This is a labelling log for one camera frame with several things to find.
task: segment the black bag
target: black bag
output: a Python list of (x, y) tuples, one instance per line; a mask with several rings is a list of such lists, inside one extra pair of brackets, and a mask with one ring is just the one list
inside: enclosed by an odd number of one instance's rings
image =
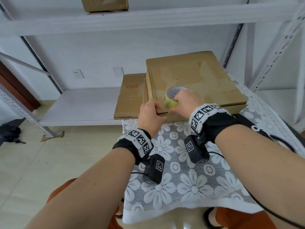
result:
[(19, 140), (19, 135), (21, 134), (21, 129), (17, 126), (12, 125), (2, 125), (0, 126), (0, 142), (15, 142), (23, 143)]

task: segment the forearm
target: forearm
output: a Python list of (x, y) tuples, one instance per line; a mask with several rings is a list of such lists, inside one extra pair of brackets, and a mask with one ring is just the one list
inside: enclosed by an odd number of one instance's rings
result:
[(26, 229), (107, 228), (134, 165), (129, 150), (113, 149), (46, 204)]
[(243, 125), (224, 129), (215, 140), (249, 192), (265, 207), (305, 224), (305, 160)]

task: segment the person's left hand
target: person's left hand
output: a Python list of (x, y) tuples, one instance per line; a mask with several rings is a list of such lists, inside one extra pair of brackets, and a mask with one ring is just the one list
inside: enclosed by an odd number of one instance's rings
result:
[(146, 130), (152, 138), (159, 132), (167, 119), (167, 117), (159, 117), (157, 111), (161, 111), (161, 106), (154, 99), (142, 104), (140, 108), (138, 128)]

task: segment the tile grout line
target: tile grout line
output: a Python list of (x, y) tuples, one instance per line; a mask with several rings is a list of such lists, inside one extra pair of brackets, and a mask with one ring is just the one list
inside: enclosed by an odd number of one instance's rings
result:
[(9, 199), (9, 197), (11, 196), (11, 194), (13, 193), (14, 189), (16, 188), (17, 184), (19, 183), (19, 181), (21, 180), (21, 178), (24, 176), (25, 172), (28, 170), (28, 168), (30, 167), (30, 165), (32, 164), (32, 162), (35, 160), (36, 156), (39, 154), (40, 150), (42, 149), (42, 147), (45, 145), (45, 142), (43, 143), (43, 145), (40, 147), (40, 149), (38, 150), (38, 152), (36, 153), (35, 157), (32, 159), (31, 163), (28, 165), (28, 167), (26, 168), (26, 170), (24, 171), (24, 173), (21, 175), (21, 177), (19, 178), (18, 182), (16, 183), (16, 185), (13, 187), (13, 189), (11, 190), (9, 196), (7, 196), (7, 198), (5, 199), (5, 201), (1, 204), (0, 206), (0, 210), (3, 208), (4, 204), (7, 202), (7, 200)]

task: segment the white lace tablecloth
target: white lace tablecloth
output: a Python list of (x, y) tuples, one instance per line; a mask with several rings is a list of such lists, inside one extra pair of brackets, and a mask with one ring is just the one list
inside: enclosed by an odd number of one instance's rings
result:
[[(263, 131), (284, 139), (297, 154), (305, 157), (304, 147), (282, 119), (246, 86), (234, 82), (248, 99), (248, 106), (240, 114)], [(136, 126), (137, 119), (123, 120), (123, 133)], [(131, 175), (125, 191), (124, 223), (151, 219), (178, 207), (221, 206), (247, 213), (262, 210), (222, 157), (210, 154), (211, 158), (205, 164), (195, 165), (190, 161), (183, 142), (190, 134), (194, 133), (189, 123), (180, 121), (165, 123), (154, 136), (151, 155), (158, 153), (165, 159), (162, 182), (150, 186), (143, 182), (142, 175)], [(208, 142), (206, 148), (221, 154), (212, 142)], [(144, 168), (140, 164), (135, 166), (134, 171), (143, 172)]]

